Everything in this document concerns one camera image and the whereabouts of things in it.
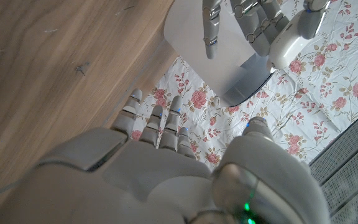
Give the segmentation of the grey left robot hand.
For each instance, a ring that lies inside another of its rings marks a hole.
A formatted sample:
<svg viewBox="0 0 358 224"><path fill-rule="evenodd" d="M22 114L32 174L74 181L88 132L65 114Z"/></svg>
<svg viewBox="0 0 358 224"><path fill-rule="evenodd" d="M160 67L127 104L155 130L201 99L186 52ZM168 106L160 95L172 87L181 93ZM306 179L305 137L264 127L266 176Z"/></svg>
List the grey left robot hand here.
<svg viewBox="0 0 358 224"><path fill-rule="evenodd" d="M311 40L321 27L328 0L305 0L298 19L289 20L277 1L231 1L231 10L246 41L260 56L269 54L270 45L278 35L289 29L289 23L297 21L295 34ZM203 0L203 41L208 59L215 58L218 51L221 1Z"/></svg>

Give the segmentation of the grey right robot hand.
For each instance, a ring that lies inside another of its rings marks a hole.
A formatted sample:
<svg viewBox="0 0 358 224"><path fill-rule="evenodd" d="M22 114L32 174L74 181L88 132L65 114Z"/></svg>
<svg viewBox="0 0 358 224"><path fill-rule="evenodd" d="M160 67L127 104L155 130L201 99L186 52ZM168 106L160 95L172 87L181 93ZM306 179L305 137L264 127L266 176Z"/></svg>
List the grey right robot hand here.
<svg viewBox="0 0 358 224"><path fill-rule="evenodd" d="M142 92L112 126L57 145L0 208L0 223L329 223L310 168L273 141L265 119L249 120L211 170L179 127L181 98L167 122L156 106L140 138L131 131Z"/></svg>

